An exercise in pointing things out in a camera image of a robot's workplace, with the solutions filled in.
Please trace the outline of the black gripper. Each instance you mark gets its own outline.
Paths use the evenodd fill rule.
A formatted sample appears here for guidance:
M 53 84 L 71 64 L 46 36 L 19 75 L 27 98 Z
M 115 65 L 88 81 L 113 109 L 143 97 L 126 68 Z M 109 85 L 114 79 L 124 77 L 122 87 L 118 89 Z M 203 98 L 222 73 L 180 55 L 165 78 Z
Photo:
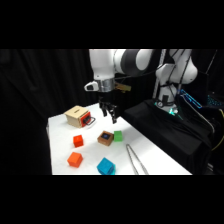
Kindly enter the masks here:
M 110 113 L 112 117 L 112 123 L 117 123 L 115 94 L 113 91 L 99 93 L 99 106 L 103 112 L 104 117 L 107 116 L 107 113 Z

